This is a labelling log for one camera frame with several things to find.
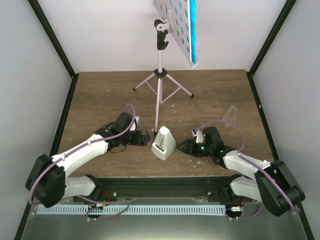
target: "transparent plastic object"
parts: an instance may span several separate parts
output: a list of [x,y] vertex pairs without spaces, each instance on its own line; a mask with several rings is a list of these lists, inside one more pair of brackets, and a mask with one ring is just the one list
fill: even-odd
[[235,125],[236,118],[237,118],[237,108],[235,106],[230,106],[228,111],[226,111],[225,115],[223,116],[222,121],[229,122]]

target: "black wire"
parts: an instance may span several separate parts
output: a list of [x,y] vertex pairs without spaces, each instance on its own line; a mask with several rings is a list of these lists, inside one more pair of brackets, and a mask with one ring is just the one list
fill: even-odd
[[122,153],[122,152],[127,148],[127,146],[128,146],[128,145],[125,145],[124,148],[123,148],[121,151],[111,151],[111,150],[110,150],[110,153],[112,153],[112,154]]
[[202,157],[202,159],[203,159],[206,163],[208,163],[208,164],[218,165],[218,164],[216,164],[216,163],[214,163],[214,162],[209,162],[209,161],[205,160],[205,158],[204,158],[204,157]]

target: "brown wood surface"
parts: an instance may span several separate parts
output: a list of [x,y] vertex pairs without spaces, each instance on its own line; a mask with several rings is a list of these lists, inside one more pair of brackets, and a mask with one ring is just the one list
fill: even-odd
[[[141,117],[139,130],[147,130],[151,141],[147,146],[128,146],[121,153],[100,155],[78,168],[72,175],[96,177],[165,177],[221,176],[235,172],[209,164],[201,158],[177,149],[165,161],[151,152],[154,141],[156,95],[144,84],[133,87],[151,74],[149,71],[82,72],[79,75],[65,124],[59,153],[88,139],[98,128],[114,122],[126,103],[133,104]],[[236,125],[245,135],[244,154],[272,161],[267,137],[244,70],[170,71],[169,74],[194,94],[189,97],[179,90],[160,105],[159,126],[172,132],[177,144],[192,138],[191,129],[213,120],[221,120],[230,106],[237,107]],[[157,89],[157,79],[149,83]],[[163,99],[177,88],[168,78],[163,80]],[[238,132],[225,124],[215,125],[224,143],[239,148]],[[114,148],[119,151],[122,146]]]

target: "tripod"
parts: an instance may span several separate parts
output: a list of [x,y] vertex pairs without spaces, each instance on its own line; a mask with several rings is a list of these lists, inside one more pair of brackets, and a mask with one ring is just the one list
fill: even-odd
[[[178,92],[180,89],[185,91],[190,97],[194,97],[194,95],[188,91],[184,86],[182,86],[179,82],[177,82],[172,76],[170,76],[167,72],[166,69],[163,68],[162,66],[162,52],[163,50],[166,49],[168,46],[169,42],[165,41],[166,35],[168,34],[168,29],[170,29],[170,24],[169,22],[163,22],[161,20],[155,20],[154,21],[154,26],[157,30],[157,43],[156,43],[156,48],[158,50],[158,68],[154,70],[154,72],[148,76],[145,80],[140,82],[137,86],[133,88],[133,90],[137,90],[139,87],[141,87],[143,84],[148,84],[148,86],[152,89],[152,91],[156,95],[156,109],[155,109],[155,124],[154,124],[154,136],[157,135],[158,133],[158,121],[159,121],[159,106],[160,104],[163,104],[165,101],[167,101],[170,97],[172,97],[176,92]],[[158,86],[157,86],[157,91],[155,91],[151,85],[148,83],[148,81],[156,76],[158,79]],[[166,76],[169,78],[172,82],[174,82],[178,88],[171,93],[166,99],[163,100],[163,90],[162,90],[162,85],[163,85],[163,78]]]

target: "black frame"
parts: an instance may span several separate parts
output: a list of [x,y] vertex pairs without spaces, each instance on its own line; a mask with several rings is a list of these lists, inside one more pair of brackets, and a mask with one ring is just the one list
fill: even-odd
[[[267,36],[260,52],[258,53],[251,69],[249,70],[249,72],[246,72],[248,80],[249,80],[249,84],[252,90],[252,94],[264,127],[264,131],[266,133],[267,136],[267,140],[272,152],[272,156],[274,158],[275,161],[279,160],[279,156],[277,153],[277,149],[274,143],[274,140],[272,138],[272,134],[271,131],[269,129],[268,126],[268,122],[264,113],[264,109],[263,106],[260,102],[260,98],[259,98],[259,94],[257,92],[256,86],[255,86],[255,82],[254,82],[254,75],[257,72],[260,64],[262,63],[264,57],[266,56],[269,48],[271,47],[273,41],[275,40],[278,32],[280,31],[282,25],[284,24],[284,22],[286,21],[288,15],[290,14],[292,8],[294,7],[295,3],[297,0],[287,0],[286,3],[284,4],[279,16],[277,17],[269,35]],[[75,73],[74,69],[72,68],[62,46],[59,43],[59,40],[57,38],[57,36],[55,35],[45,13],[43,12],[38,0],[28,0],[30,6],[32,7],[35,15],[37,16],[39,22],[41,23],[43,29],[45,30],[47,36],[49,37],[52,45],[54,46],[57,54],[59,55],[61,61],[63,62],[66,70],[68,71],[70,77],[71,77],[71,84],[69,87],[69,91],[66,97],[66,101],[64,103],[64,107],[61,113],[61,117],[59,120],[59,124],[54,136],[54,140],[53,140],[53,144],[50,150],[50,156],[55,155],[58,153],[58,149],[59,149],[59,145],[60,145],[60,141],[62,138],[62,134],[65,128],[65,124],[66,124],[66,120],[67,120],[67,116],[69,113],[69,109],[70,109],[70,105],[71,105],[71,101],[74,95],[74,91],[76,88],[76,84],[77,84],[77,80],[79,77],[79,74]],[[150,189],[147,187],[150,184],[153,184],[155,186],[158,186],[159,189],[163,189],[164,187],[169,187],[172,186],[174,184],[174,188],[172,188],[171,190],[168,189],[165,193],[159,193],[158,191],[156,193],[154,193],[155,196],[157,196],[157,194],[163,196],[166,194],[176,194],[177,193],[177,189],[178,189],[178,194],[180,194],[180,196],[197,196],[199,194],[201,194],[203,192],[203,194],[205,194],[205,191],[203,191],[204,189],[204,185],[205,185],[205,189],[207,190],[208,185],[206,184],[207,181],[213,181],[213,182],[217,182],[217,183],[225,183],[228,182],[230,179],[234,178],[235,176],[230,176],[230,177],[179,177],[179,178],[140,178],[137,180],[133,180],[132,178],[122,178],[121,180],[116,179],[116,178],[108,178],[105,181],[108,181],[109,184],[112,185],[113,188],[118,188],[120,186],[122,186],[123,189],[125,189],[121,194],[123,196],[127,196],[128,194],[136,194],[139,196],[153,196],[153,193],[150,192]],[[133,188],[130,187],[124,187],[126,185],[133,185]],[[308,223],[305,211],[303,209],[302,204],[298,204],[297,205],[298,208],[300,209],[300,218],[305,230],[305,233],[307,235],[307,238],[309,240],[313,240],[315,239],[313,236],[313,233],[311,231],[310,225]],[[15,240],[20,240],[23,236],[23,232],[26,226],[26,222],[29,216],[29,212],[30,212],[31,206],[27,203],[25,211],[23,213],[20,225],[18,227],[17,233],[15,235]]]

